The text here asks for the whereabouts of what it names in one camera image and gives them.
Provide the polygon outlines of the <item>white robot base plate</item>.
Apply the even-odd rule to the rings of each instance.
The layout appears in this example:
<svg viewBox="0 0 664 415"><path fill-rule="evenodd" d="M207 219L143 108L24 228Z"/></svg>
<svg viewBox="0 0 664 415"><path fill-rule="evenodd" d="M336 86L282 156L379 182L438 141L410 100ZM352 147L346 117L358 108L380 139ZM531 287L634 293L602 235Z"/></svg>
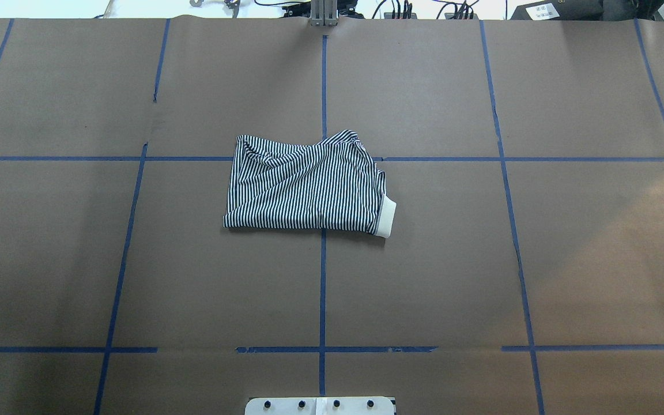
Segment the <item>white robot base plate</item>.
<svg viewBox="0 0 664 415"><path fill-rule="evenodd" d="M260 397L248 400L245 414L396 414L395 399L358 397Z"/></svg>

